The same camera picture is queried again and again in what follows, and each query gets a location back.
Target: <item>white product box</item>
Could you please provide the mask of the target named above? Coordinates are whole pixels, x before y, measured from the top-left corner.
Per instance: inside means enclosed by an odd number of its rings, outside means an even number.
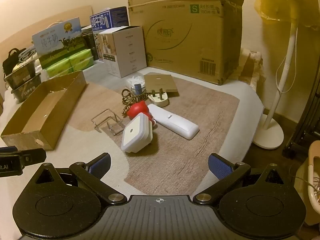
[[[99,33],[108,73],[125,77],[147,66],[141,26],[122,26]]]

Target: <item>shallow cardboard tray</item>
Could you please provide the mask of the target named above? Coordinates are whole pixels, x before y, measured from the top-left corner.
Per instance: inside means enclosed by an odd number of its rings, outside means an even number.
[[[9,120],[2,140],[18,150],[53,150],[85,87],[82,71],[41,83]]]

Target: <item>yellow plastic bag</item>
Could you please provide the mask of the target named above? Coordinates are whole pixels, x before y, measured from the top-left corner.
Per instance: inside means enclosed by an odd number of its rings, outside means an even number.
[[[306,27],[320,27],[318,0],[256,0],[254,7],[266,22],[297,19]]]

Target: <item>cow image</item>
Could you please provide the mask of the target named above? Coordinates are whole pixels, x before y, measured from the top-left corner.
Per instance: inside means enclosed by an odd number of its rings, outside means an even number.
[[[72,39],[71,39],[70,45],[72,45],[73,48],[75,48],[75,47],[77,46],[76,38],[72,38]]]
[[[62,42],[63,44],[63,48],[67,49],[67,51],[69,52],[69,40],[66,40],[66,38],[63,38],[62,40],[59,40]]]

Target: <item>open cardboard box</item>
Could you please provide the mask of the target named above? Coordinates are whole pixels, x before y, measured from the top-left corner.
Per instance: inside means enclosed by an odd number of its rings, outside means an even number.
[[[82,71],[41,83],[10,119],[2,140],[18,150],[53,150],[85,87]]]
[[[244,0],[128,0],[147,64],[222,85],[238,67]]]

